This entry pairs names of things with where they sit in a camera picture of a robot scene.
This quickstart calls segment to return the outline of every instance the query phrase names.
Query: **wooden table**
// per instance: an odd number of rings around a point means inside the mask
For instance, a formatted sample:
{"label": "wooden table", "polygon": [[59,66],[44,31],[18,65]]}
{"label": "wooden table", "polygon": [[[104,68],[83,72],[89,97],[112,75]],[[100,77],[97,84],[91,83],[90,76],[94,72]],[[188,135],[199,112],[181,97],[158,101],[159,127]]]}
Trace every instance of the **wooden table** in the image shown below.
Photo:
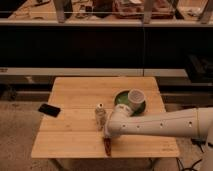
{"label": "wooden table", "polygon": [[[57,118],[43,116],[33,149],[33,158],[107,158],[97,131],[94,110],[103,103],[107,113],[115,96],[132,88],[146,96],[145,115],[164,113],[165,108],[153,77],[59,77],[48,103],[61,108]],[[112,158],[177,157],[175,138],[123,135],[112,140]]]}

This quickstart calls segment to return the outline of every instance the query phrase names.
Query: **green bowl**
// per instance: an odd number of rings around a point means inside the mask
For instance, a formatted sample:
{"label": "green bowl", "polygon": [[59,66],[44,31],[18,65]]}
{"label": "green bowl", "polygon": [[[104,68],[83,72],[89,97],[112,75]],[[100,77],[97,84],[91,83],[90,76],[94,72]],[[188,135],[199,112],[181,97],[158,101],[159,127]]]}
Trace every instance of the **green bowl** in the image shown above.
{"label": "green bowl", "polygon": [[[129,90],[125,90],[125,91],[122,91],[120,92],[116,97],[115,97],[115,100],[114,100],[114,104],[117,105],[117,104],[125,104],[125,105],[129,105],[129,100],[128,100],[128,93],[129,93]],[[140,108],[135,111],[132,116],[138,116],[140,115],[142,112],[144,112],[146,108],[146,101],[144,101]]]}

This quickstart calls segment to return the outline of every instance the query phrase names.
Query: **bottle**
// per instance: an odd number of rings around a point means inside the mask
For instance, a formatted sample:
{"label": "bottle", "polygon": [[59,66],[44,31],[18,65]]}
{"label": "bottle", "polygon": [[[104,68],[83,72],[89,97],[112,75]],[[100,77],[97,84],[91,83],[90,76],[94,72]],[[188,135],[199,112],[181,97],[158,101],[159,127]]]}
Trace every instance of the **bottle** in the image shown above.
{"label": "bottle", "polygon": [[98,126],[98,131],[101,131],[106,122],[106,110],[102,103],[98,104],[95,109],[95,119]]}

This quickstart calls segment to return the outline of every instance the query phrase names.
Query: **black cabinet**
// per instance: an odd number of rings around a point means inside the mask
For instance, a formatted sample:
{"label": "black cabinet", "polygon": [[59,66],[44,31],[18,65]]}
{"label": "black cabinet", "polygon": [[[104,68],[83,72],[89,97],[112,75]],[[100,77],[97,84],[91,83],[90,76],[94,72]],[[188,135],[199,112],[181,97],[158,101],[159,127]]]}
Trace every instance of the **black cabinet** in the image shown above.
{"label": "black cabinet", "polygon": [[8,18],[26,0],[0,0],[0,18]]}

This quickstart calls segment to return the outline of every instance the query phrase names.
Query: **cable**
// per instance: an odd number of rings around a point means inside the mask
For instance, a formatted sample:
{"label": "cable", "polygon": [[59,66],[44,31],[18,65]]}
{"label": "cable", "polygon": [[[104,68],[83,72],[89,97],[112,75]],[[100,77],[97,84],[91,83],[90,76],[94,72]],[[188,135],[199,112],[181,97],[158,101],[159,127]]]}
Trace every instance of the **cable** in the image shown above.
{"label": "cable", "polygon": [[194,168],[194,167],[195,167],[198,163],[200,163],[201,161],[202,161],[202,159],[196,161],[196,162],[191,166],[191,168]]}
{"label": "cable", "polygon": [[182,169],[184,169],[183,163],[180,161],[180,159],[178,157],[176,158],[176,160],[177,160],[177,163],[178,163],[179,171],[181,171]]}
{"label": "cable", "polygon": [[178,169],[179,169],[179,171],[198,171],[198,170],[196,170],[194,167],[195,167],[198,163],[200,163],[200,162],[202,161],[202,159],[199,159],[199,160],[197,160],[196,162],[194,162],[194,163],[192,164],[191,167],[184,168],[183,163],[181,162],[181,160],[180,160],[179,158],[176,158],[176,160],[177,160],[177,164],[178,164]]}
{"label": "cable", "polygon": [[189,167],[189,168],[184,168],[181,171],[198,171],[198,170]]}

